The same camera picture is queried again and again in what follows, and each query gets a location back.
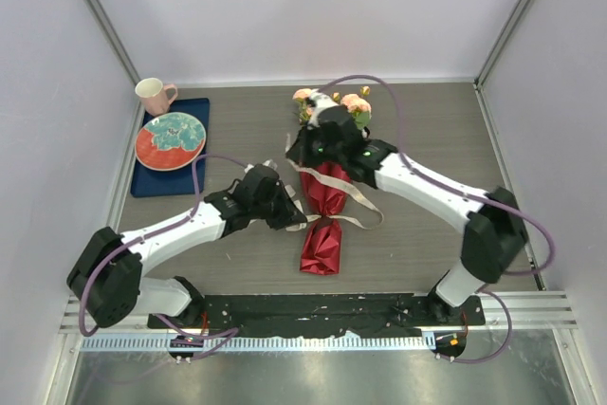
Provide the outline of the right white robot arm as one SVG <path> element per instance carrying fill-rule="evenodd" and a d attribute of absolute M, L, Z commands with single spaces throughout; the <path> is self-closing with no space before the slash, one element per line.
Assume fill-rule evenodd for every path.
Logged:
<path fill-rule="evenodd" d="M 289 139 L 285 156 L 293 168 L 353 196 L 351 184 L 317 172 L 323 164 L 341 167 L 355 182 L 400 196 L 446 221 L 463 236 L 460 257 L 435 284 L 428 301 L 432 319 L 448 324 L 468 297 L 497 283 L 524 249 L 528 233 L 513 193 L 488 193 L 429 170 L 381 139 L 366 138 L 342 107 L 330 107 L 316 122 Z"/>

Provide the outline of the pink fake flower bouquet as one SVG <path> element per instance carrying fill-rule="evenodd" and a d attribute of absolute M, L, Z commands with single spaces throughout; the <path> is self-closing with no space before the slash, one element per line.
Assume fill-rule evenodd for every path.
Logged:
<path fill-rule="evenodd" d="M 298 120 L 301 126 L 307 124 L 309 116 L 308 112 L 306 111 L 304 99 L 313 90 L 318 90 L 321 92 L 319 89 L 301 88 L 293 94 L 292 100 L 298 104 Z M 339 92 L 335 92 L 332 95 L 326 95 L 330 96 L 335 102 L 347 110 L 347 112 L 352 116 L 355 125 L 363 132 L 363 135 L 367 137 L 369 135 L 368 125 L 372 117 L 372 108 L 371 104 L 365 100 L 363 96 L 369 94 L 370 88 L 368 86 L 363 86 L 361 90 L 361 95 L 352 93 L 342 96 Z"/>

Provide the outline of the red wrapping paper sheet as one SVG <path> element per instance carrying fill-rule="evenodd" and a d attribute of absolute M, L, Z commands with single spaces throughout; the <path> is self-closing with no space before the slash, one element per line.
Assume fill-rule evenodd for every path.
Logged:
<path fill-rule="evenodd" d="M 303 196 L 313 215 L 320 218 L 307 230 L 300 259 L 300 271 L 327 276 L 340 271 L 342 230 L 340 215 L 348 195 L 322 184 L 313 175 L 300 172 Z"/>

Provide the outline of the cream ribbon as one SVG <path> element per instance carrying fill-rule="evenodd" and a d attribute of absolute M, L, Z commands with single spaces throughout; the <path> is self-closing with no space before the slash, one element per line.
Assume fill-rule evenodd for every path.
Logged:
<path fill-rule="evenodd" d="M 291 145 L 291 144 L 292 144 L 291 136 L 290 136 L 290 134 L 286 134 L 285 152 L 286 152 L 286 146 Z M 356 227 L 358 227 L 362 230 L 375 230 L 379 226 L 381 226 L 381 224 L 383 223 L 383 221 L 384 221 L 383 212 L 374 203 L 372 203 L 366 196 L 364 196 L 364 194 L 353 184 L 348 183 L 344 180 L 338 179 L 333 176 L 323 175 L 323 174 L 313 170 L 312 168 L 305 168 L 305 167 L 298 166 L 297 164 L 295 164 L 293 161 L 291 161 L 289 159 L 287 160 L 287 162 L 290 164 L 290 166 L 296 172 L 310 175 L 313 179 L 315 179 L 320 184 L 347 194 L 355 202 L 357 202 L 358 204 L 360 204 L 367 210 L 374 212 L 378 216 L 379 220 L 373 226 L 366 226 L 366 225 L 363 225 L 355 217 L 350 217 L 350 216 L 345 216 L 345 215 L 326 215 L 326 217 L 331 218 L 331 219 L 346 221 L 348 223 L 355 225 Z M 306 216 L 308 219 L 307 226 L 311 225 L 312 222 L 319 221 L 322 218 L 321 215 L 306 214 Z"/>

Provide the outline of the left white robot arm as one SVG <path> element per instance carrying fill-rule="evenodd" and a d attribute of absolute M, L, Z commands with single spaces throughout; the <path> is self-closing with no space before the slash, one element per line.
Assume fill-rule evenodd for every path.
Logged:
<path fill-rule="evenodd" d="M 153 226 L 117 233 L 97 230 L 66 279 L 80 301 L 79 327 L 90 337 L 130 315 L 155 326 L 197 326 L 205 311 L 202 294 L 185 278 L 159 280 L 149 272 L 180 253 L 218 241 L 262 220 L 273 230 L 305 222 L 293 192 L 268 164 L 247 167 L 226 190 L 210 193 L 193 208 Z M 94 329 L 85 319 L 92 318 Z"/>

